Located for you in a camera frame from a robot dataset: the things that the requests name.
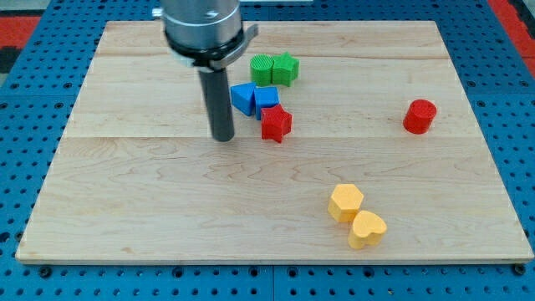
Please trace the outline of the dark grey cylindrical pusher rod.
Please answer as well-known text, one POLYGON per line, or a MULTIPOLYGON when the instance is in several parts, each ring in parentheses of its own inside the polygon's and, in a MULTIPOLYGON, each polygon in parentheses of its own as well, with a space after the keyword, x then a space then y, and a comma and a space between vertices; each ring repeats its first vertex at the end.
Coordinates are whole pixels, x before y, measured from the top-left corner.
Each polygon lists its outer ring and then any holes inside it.
POLYGON ((198 74, 211 136, 216 141, 227 142, 235 135, 227 71, 199 71, 198 74))

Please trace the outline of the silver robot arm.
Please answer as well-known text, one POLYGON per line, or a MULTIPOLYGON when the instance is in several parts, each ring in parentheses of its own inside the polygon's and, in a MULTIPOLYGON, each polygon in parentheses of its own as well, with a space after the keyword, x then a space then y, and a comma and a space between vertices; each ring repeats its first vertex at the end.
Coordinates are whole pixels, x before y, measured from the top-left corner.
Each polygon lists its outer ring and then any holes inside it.
POLYGON ((160 0, 151 14, 163 22, 172 53, 199 74, 212 138, 231 140, 235 130, 227 67, 243 56, 258 26, 243 27, 238 0, 160 0))

